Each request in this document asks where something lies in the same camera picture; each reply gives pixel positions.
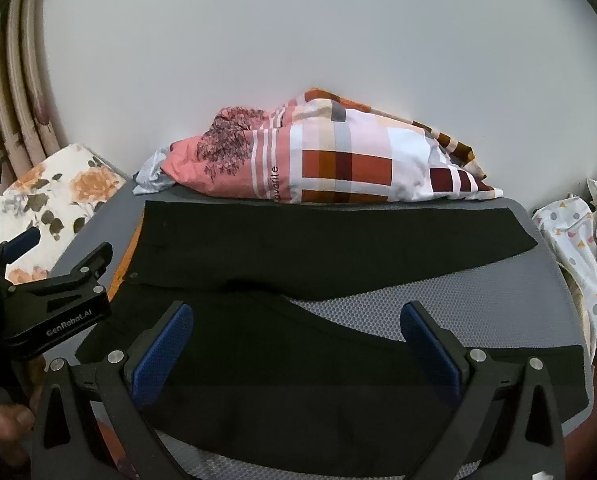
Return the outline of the person's left hand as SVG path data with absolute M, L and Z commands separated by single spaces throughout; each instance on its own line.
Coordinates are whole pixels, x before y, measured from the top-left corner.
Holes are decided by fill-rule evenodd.
M 34 428 L 46 378 L 46 360 L 38 356 L 29 363 L 29 379 L 34 388 L 26 404 L 0 404 L 0 458 L 9 466 L 22 466 L 28 454 L 21 445 Z

